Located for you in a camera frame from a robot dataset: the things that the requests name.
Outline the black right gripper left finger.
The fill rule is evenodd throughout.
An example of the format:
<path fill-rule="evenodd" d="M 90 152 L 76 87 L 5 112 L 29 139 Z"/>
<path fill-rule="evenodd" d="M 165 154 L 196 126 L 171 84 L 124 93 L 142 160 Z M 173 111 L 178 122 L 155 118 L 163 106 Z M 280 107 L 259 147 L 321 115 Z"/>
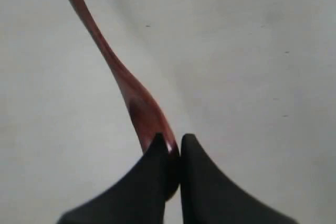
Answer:
<path fill-rule="evenodd" d="M 59 223 L 163 223 L 167 190 L 168 151 L 161 133 L 115 185 L 78 206 Z"/>

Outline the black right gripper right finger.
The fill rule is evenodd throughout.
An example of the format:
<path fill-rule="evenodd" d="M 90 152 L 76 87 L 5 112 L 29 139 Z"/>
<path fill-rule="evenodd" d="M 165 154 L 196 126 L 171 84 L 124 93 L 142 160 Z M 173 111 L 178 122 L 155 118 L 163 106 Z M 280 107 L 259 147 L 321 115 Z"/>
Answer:
<path fill-rule="evenodd" d="M 184 223 L 296 223 L 230 180 L 194 134 L 182 138 L 181 165 Z"/>

